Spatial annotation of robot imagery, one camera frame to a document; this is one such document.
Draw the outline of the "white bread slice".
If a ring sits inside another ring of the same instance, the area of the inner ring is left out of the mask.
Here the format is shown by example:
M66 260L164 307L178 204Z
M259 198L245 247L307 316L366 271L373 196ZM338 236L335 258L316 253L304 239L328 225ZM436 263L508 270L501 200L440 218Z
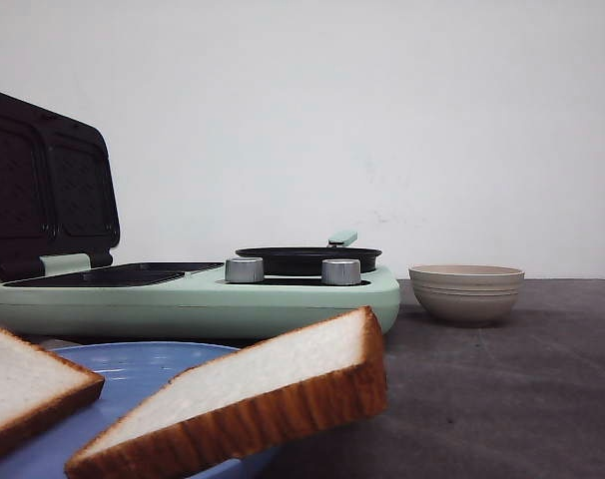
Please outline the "white bread slice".
M0 328L0 458L96 401L104 377Z
M191 367L87 443L70 478L185 478L380 413L383 338L368 306Z

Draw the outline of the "breakfast maker hinged lid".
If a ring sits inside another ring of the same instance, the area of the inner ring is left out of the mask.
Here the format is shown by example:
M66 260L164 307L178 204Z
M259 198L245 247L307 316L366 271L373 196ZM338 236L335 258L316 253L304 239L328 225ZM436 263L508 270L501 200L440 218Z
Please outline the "breakfast maker hinged lid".
M101 133L0 92L0 282L45 275L45 256L107 266L119 240Z

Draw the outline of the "mint green breakfast maker base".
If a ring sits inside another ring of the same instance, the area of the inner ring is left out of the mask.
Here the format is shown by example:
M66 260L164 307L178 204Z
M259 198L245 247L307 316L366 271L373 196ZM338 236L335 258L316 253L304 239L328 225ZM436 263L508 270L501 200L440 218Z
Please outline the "mint green breakfast maker base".
M361 279L339 286L313 276L233 284L217 267L123 287L14 281L0 284L0 325L61 337L258 339L368 305L389 331L399 311L398 282L384 266Z

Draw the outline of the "black round frying pan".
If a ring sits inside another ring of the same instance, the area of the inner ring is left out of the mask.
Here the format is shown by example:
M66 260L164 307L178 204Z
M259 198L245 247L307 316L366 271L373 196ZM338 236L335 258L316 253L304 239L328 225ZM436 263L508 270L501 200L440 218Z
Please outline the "black round frying pan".
M321 274L326 259L358 259L361 272L376 269L376 260L382 251L376 248L351 247L358 238L357 231L334 233L325 246L261 246L236 250L237 256L260 257L266 275L314 276Z

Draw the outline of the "right silver control knob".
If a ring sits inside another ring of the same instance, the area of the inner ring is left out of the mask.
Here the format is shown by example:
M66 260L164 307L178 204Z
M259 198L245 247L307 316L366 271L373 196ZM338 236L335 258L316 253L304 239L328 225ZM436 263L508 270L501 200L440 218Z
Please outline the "right silver control knob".
M356 258L324 259L321 263L321 283L334 286L360 284L360 261Z

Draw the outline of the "silver control knob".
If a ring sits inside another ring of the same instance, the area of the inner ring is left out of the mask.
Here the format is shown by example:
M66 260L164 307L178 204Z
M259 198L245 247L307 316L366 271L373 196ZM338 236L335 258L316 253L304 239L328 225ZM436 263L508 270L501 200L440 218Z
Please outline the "silver control knob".
M360 261L356 258L324 259L321 263L321 283L334 286L360 284Z
M225 262L225 282L259 283L265 279L264 261L261 257L230 257Z

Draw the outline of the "left silver control knob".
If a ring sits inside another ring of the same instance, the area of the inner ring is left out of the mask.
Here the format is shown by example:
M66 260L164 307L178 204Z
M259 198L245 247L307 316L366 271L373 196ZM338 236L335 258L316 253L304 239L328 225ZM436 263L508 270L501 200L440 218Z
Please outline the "left silver control knob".
M225 262L225 282L259 283L265 279L264 261L261 257L230 257Z

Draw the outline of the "beige ceramic bowl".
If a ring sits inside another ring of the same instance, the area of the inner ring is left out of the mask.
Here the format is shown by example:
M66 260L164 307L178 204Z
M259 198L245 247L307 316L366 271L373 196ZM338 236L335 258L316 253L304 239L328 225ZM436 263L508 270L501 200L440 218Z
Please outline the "beige ceramic bowl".
M508 317L525 277L521 269L495 265L415 265L408 272L417 301L431 316L474 326Z

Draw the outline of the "blue plastic plate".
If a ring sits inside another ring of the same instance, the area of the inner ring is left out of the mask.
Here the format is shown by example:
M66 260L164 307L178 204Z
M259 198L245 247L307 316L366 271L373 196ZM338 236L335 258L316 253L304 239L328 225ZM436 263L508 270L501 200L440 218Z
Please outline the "blue plastic plate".
M0 478L64 478L64 465L75 452L170 378L233 351L228 346L176 341L57 348L60 356L104 377L100 398L0 459Z

